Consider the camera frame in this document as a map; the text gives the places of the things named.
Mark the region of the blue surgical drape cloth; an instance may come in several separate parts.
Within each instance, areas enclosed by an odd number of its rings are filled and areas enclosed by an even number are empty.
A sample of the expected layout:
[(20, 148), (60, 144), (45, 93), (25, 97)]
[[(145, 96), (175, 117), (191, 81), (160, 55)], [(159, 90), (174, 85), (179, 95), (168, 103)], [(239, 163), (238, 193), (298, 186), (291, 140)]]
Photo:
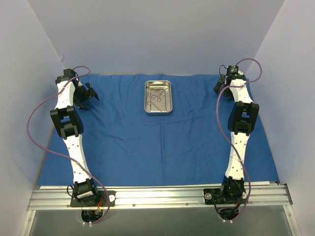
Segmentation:
[[(227, 121), (233, 101), (218, 98), (218, 75), (90, 75), (98, 94), (83, 122), (83, 150), (90, 172), (105, 186), (221, 183), (230, 145)], [(149, 115), (145, 83), (171, 83), (173, 110)]]

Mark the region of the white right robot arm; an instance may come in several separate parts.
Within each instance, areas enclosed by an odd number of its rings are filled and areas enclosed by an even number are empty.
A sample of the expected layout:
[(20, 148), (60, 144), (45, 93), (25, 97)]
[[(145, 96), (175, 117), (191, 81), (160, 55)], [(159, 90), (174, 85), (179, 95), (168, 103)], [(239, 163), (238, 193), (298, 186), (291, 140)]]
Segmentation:
[[(231, 146), (228, 166), (224, 174), (222, 188), (218, 191), (219, 198), (229, 203), (236, 197), (246, 195), (244, 189), (244, 162), (247, 143), (253, 132), (258, 117), (259, 105), (254, 103), (247, 88), (244, 74), (220, 75), (214, 91), (219, 94), (216, 105), (216, 117), (223, 137)], [(233, 98), (234, 105), (228, 118), (227, 127), (230, 131), (228, 138), (221, 126), (219, 118), (219, 103), (223, 94)]]

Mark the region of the stainless steel instrument tray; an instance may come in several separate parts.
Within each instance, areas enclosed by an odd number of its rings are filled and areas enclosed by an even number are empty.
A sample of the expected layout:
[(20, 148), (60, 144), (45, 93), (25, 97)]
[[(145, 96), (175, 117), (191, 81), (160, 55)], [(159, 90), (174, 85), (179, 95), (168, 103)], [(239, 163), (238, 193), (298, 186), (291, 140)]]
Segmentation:
[(172, 112), (172, 87), (169, 81), (151, 80), (145, 83), (144, 110), (149, 115)]

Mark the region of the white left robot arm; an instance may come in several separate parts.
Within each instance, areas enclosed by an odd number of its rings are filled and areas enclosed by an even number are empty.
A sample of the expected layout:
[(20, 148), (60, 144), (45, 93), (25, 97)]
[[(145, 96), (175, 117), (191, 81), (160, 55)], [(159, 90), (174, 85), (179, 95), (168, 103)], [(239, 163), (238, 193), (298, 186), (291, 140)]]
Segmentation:
[(204, 75), (92, 76), (84, 87), (58, 78), (51, 117), (72, 165), (75, 200), (94, 206), (97, 185), (219, 182), (227, 145)]

